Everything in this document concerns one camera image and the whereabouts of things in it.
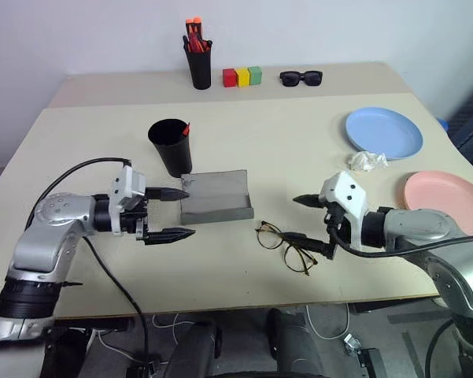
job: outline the black pen holder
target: black pen holder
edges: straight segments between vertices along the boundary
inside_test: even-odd
[[[208,89],[212,85],[212,67],[210,65],[210,54],[212,49],[204,53],[189,52],[187,47],[183,48],[189,62],[190,77],[192,85],[196,89]]]
[[[156,147],[159,156],[172,177],[180,177],[192,171],[188,128],[183,120],[160,120],[149,129],[149,141]]]

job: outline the glasses lens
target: glasses lens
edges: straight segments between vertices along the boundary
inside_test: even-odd
[[[300,76],[295,72],[285,72],[282,74],[282,83],[285,87],[295,87],[299,84]]]
[[[280,230],[272,224],[264,223],[257,232],[257,239],[259,243],[269,250],[274,250],[282,243],[282,238],[279,235]]]
[[[318,86],[322,83],[322,75],[319,72],[305,73],[305,84],[309,86]]]
[[[315,262],[307,255],[293,246],[288,246],[283,255],[286,266],[295,272],[306,272],[310,270]]]

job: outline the yellow block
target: yellow block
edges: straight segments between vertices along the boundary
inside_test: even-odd
[[[246,87],[250,85],[250,72],[248,69],[236,69],[236,75],[238,75],[238,86]]]

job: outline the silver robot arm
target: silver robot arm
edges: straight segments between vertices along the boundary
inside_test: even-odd
[[[173,243],[194,234],[185,228],[149,232],[147,201],[175,201],[188,194],[146,187],[144,175],[125,165],[108,195],[51,195],[19,238],[0,294],[0,378],[36,378],[42,371],[45,339],[54,307],[84,236],[95,232],[135,233],[145,244]]]
[[[391,254],[466,236],[451,217],[440,211],[380,208],[369,212],[365,191],[347,172],[326,180],[319,195],[302,195],[294,201],[327,208],[327,229],[336,230],[344,244],[355,250],[363,245],[384,247]],[[334,258],[337,244],[331,235],[323,254]],[[362,254],[370,257],[371,253]],[[434,281],[452,313],[460,344],[473,357],[473,242],[424,249],[402,257]]]

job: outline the red block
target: red block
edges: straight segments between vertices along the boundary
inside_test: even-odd
[[[225,87],[236,87],[238,81],[238,75],[234,69],[223,69],[222,79]]]

